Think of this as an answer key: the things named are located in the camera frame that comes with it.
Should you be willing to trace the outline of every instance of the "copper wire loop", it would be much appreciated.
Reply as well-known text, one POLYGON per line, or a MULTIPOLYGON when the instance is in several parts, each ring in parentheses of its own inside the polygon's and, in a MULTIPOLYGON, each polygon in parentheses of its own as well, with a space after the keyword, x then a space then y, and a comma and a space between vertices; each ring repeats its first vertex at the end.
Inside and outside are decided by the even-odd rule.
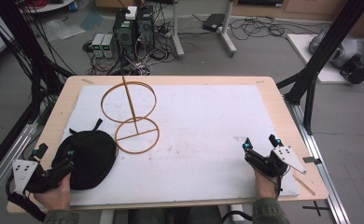
POLYGON ((124 124, 126 124, 126 123, 132 123, 133 121, 130 121, 131 119, 133 119, 133 118, 131 118, 131 119, 126 119, 124 122, 122 122, 121 124, 120 124, 120 126, 118 126, 118 128, 116 129, 116 132, 115 132, 115 142, 116 142, 116 144, 118 145, 118 147, 119 147, 119 149, 120 150, 123 150, 123 151, 125 151, 125 152, 127 152, 127 153, 130 153, 130 154, 141 154, 141 153, 144 153, 144 152, 147 152, 147 151, 149 151, 149 150, 151 150, 154 146, 156 146, 156 144, 158 143, 158 141, 159 141, 159 138, 160 138, 160 130, 159 130, 159 126, 153 121, 153 120, 151 120, 151 119, 148 119, 148 118, 144 118, 144 117, 136 117, 137 119, 139 119, 139 120, 142 120, 142 119, 145 119, 145 120, 147 120, 147 121, 149 121, 149 122, 151 122, 154 126, 155 126, 155 129, 152 129, 152 130, 148 130, 148 131, 145 131, 145 132, 142 132, 142 133, 137 133, 137 134, 133 134, 133 135, 129 135, 129 136, 126 136, 126 137, 122 137, 122 138, 119 138, 118 139, 118 133, 119 133, 119 130, 120 130, 120 128, 121 128, 121 126, 123 126, 124 124), (138 152, 134 152, 134 151, 129 151, 129 150, 127 150, 127 149, 125 149, 125 148, 123 148, 120 144, 119 144, 119 141, 120 140, 125 140, 125 139, 128 139, 128 138, 132 138, 132 137, 136 137, 136 136, 138 136, 138 135, 140 135, 140 134, 144 134, 144 133, 150 133, 150 132, 155 132, 155 131, 157 131, 157 138, 156 138, 156 141, 149 147, 149 148, 147 148, 147 149, 145 149, 145 150, 142 150, 142 151, 138 151, 138 152))
POLYGON ((104 94, 104 96, 103 96, 103 98, 101 99, 101 110, 103 111, 103 113, 104 113, 104 115, 108 118, 108 119, 110 119, 110 120, 113 120, 113 121, 115 121, 115 122, 117 122, 117 123, 133 123, 133 122, 137 122, 137 121, 139 121, 139 120, 141 120, 141 119, 145 119, 147 116, 149 116, 152 112, 153 112, 153 110, 155 109, 155 107, 156 107, 156 103, 157 103, 157 97, 156 97, 156 94, 155 94, 155 92, 154 92, 154 90, 148 85, 148 84, 146 84, 146 83, 143 83, 143 82, 138 82, 138 81, 128 81, 128 82, 125 82, 125 83, 120 83, 120 84, 118 84, 118 85, 116 85, 116 86, 114 86, 114 87, 112 87, 111 89, 109 89, 105 94, 104 94), (143 87, 145 87, 145 88, 147 88, 148 90, 150 90, 152 93, 153 93, 153 96, 155 97, 155 104, 153 105, 153 107, 152 107, 152 109, 145 115, 145 116, 143 116, 143 117, 137 117, 137 118, 140 118, 140 119, 133 119, 132 118, 132 120, 131 119, 127 119, 127 120, 131 120, 131 121, 128 121, 127 122, 127 120, 125 120, 125 121, 122 121, 122 120, 117 120, 117 119, 112 119, 109 115, 107 115, 106 114, 106 112, 104 111, 104 100, 105 100, 105 98, 106 98, 106 96, 110 93, 110 92, 112 92, 113 90, 115 90, 115 89, 117 89, 117 88, 119 88, 119 87, 122 87, 122 86, 125 86, 125 84, 126 85, 138 85, 138 86, 143 86, 143 87))

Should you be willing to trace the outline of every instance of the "black tripod stand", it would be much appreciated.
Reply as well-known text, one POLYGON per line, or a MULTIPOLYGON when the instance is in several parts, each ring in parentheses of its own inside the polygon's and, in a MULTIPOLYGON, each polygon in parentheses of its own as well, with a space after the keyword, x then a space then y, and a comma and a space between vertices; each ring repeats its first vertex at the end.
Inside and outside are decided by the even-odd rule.
POLYGON ((311 118, 313 114, 315 84, 319 72, 363 12, 364 0, 348 0, 306 66, 298 74, 277 83, 278 89, 295 83, 290 92, 285 94, 285 100, 293 105, 298 105, 302 96, 307 92, 303 125, 308 134, 312 134, 311 118))

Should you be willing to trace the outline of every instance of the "black cable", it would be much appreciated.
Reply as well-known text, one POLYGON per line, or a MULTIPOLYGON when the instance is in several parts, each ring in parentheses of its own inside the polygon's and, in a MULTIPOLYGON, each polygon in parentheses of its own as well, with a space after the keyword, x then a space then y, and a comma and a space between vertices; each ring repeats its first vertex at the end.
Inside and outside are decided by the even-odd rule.
POLYGON ((76 76, 77 74, 72 70, 71 67, 68 66, 68 64, 63 60, 63 58, 60 56, 60 54, 57 52, 57 50, 50 44, 49 39, 46 35, 45 29, 43 28, 42 21, 40 20, 40 17, 37 17, 39 21, 39 25, 36 24, 36 22, 33 22, 36 29, 39 31, 39 33, 42 35, 43 39, 45 40, 46 45, 48 46, 49 52, 53 58, 53 61, 57 64, 56 58, 54 57, 53 52, 59 57, 59 59, 63 62, 63 64, 76 76))
POLYGON ((120 51, 120 54, 118 55, 118 59, 116 60, 116 62, 114 63, 114 65, 109 69, 109 71, 106 73, 108 76, 112 73, 112 70, 116 68, 116 66, 118 65, 118 63, 121 63, 121 53, 123 51, 120 51))
POLYGON ((7 196, 10 197, 10 184, 11 182, 13 181, 14 179, 14 174, 13 174, 13 171, 11 172, 10 176, 7 178, 7 184, 5 185, 6 187, 6 193, 7 193, 7 196))
POLYGON ((304 25, 296 22, 276 21, 274 18, 271 17, 244 18, 231 22, 231 33, 238 40, 247 40, 249 37, 266 37, 266 36, 282 37, 285 40, 287 40, 284 37, 286 30, 290 31, 292 34, 316 34, 316 32, 307 29, 304 26, 315 27, 324 24, 328 25, 327 23, 304 25), (303 30, 303 32, 296 33, 287 28, 288 26, 299 28, 303 30), (235 33, 235 30, 240 30, 240 29, 244 32, 245 34, 244 37, 238 36, 235 33))
POLYGON ((222 218, 222 223, 224 223, 226 221, 226 219, 228 219, 229 216, 232 215, 240 215, 241 217, 245 218, 248 221, 252 221, 252 216, 250 216, 249 214, 242 212, 242 211, 230 211, 227 214, 225 214, 225 216, 223 216, 222 218))
POLYGON ((275 188, 275 199, 278 199, 278 197, 280 196, 280 193, 282 191, 282 189, 281 189, 281 174, 280 174, 276 164, 274 164, 274 168, 275 168, 275 171, 277 172, 277 176, 276 176, 276 185, 277 185, 277 187, 275 188))
POLYGON ((119 2, 121 3, 121 5, 122 5, 123 7, 125 7, 125 6, 124 6, 124 4, 121 2, 121 0, 119 0, 119 2))
POLYGON ((198 18, 197 16, 195 16, 195 15, 191 15, 191 16, 194 17, 194 18, 196 18, 198 21, 200 21, 202 23, 205 23, 205 21, 200 20, 200 18, 198 18))
POLYGON ((34 138, 32 139, 28 144, 27 146, 25 146, 25 148, 22 150, 22 153, 21 153, 21 157, 23 160, 26 160, 25 157, 24 157, 24 153, 25 153, 25 150, 28 148, 28 146, 30 146, 39 136, 40 134, 42 134, 43 131, 40 131, 40 133, 34 138))
POLYGON ((168 6, 170 6, 169 4, 167 4, 167 5, 165 5, 164 7, 162 6, 162 4, 160 3, 160 8, 157 10, 157 11, 155 11, 153 14, 156 14, 157 13, 157 15, 156 15, 156 17, 155 17, 155 20, 154 21, 156 21, 157 20, 157 18, 160 16, 160 14, 162 14, 162 19, 164 20, 164 22, 165 22, 165 18, 164 18, 164 13, 162 13, 162 10, 164 9, 164 8, 166 8, 166 7, 168 7, 168 6))

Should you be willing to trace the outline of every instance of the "computer tower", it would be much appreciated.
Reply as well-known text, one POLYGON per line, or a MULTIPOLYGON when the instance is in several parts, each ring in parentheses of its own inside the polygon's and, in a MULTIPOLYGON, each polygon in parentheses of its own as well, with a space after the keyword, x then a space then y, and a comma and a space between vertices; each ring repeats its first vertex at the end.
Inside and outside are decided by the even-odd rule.
POLYGON ((124 50, 130 60, 136 60, 135 45, 138 38, 137 33, 136 21, 126 20, 126 12, 124 10, 119 11, 113 25, 118 55, 124 50))
POLYGON ((138 25, 138 36, 141 39, 141 49, 151 50, 155 48, 155 32, 154 32, 154 18, 153 6, 147 6, 138 9, 136 16, 138 25))

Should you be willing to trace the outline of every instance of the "small box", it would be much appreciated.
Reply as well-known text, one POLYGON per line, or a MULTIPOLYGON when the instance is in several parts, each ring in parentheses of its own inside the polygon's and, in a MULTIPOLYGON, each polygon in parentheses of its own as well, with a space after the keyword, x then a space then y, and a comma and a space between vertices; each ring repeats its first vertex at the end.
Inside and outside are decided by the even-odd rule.
POLYGON ((203 25, 204 30, 215 32, 217 28, 222 24, 225 14, 211 14, 203 25))
POLYGON ((113 58, 116 53, 116 44, 113 35, 107 34, 104 36, 103 43, 101 44, 105 58, 113 58))
POLYGON ((101 48, 101 44, 103 43, 104 34, 97 34, 95 38, 91 42, 92 50, 94 50, 94 55, 97 58, 104 57, 103 50, 101 48))

